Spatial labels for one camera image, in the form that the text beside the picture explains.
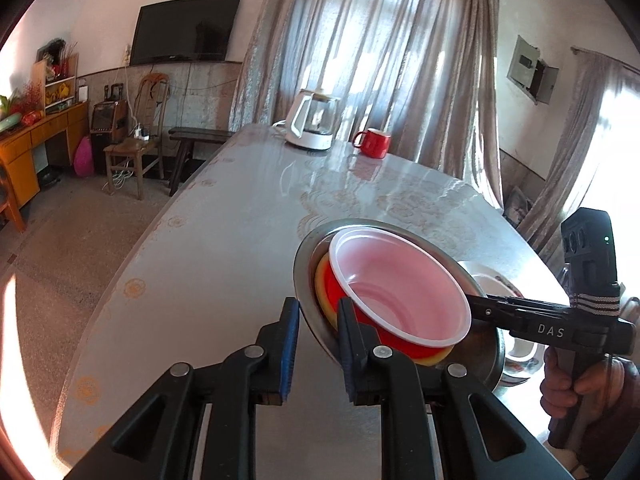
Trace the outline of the person's right hand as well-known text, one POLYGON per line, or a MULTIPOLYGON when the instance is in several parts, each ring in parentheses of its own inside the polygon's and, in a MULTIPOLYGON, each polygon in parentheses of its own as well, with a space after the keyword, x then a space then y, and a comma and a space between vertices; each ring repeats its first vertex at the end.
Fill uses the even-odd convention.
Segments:
POLYGON ((631 361, 612 358, 590 366, 577 379, 563 372, 558 352, 549 347, 544 354, 544 380, 540 385, 540 404, 553 418, 562 419, 579 400, 591 398, 588 418, 595 422, 612 412, 623 396, 634 390, 638 368, 631 361))

